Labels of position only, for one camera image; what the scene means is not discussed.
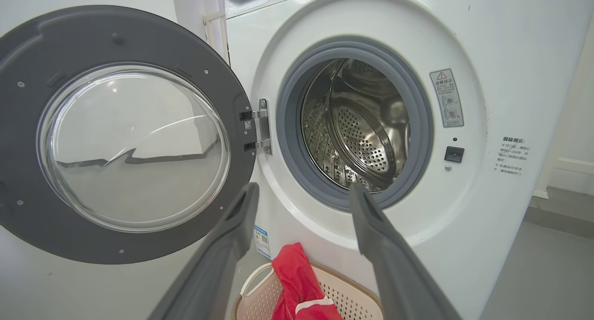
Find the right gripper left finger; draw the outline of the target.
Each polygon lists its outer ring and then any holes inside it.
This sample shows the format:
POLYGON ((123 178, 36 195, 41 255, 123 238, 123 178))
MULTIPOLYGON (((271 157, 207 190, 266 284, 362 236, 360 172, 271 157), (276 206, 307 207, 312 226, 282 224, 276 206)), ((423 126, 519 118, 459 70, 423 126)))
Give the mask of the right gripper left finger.
POLYGON ((149 320, 222 320, 236 264, 251 246, 259 186, 248 183, 206 235, 149 320))

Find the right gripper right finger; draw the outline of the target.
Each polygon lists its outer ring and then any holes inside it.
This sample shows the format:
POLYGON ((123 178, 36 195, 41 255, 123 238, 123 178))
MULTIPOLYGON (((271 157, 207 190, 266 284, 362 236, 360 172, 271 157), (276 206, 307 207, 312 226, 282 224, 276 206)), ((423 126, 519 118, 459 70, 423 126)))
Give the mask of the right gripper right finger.
POLYGON ((385 319, 460 320, 413 248, 362 184, 351 184, 349 202, 358 249, 373 265, 385 319))

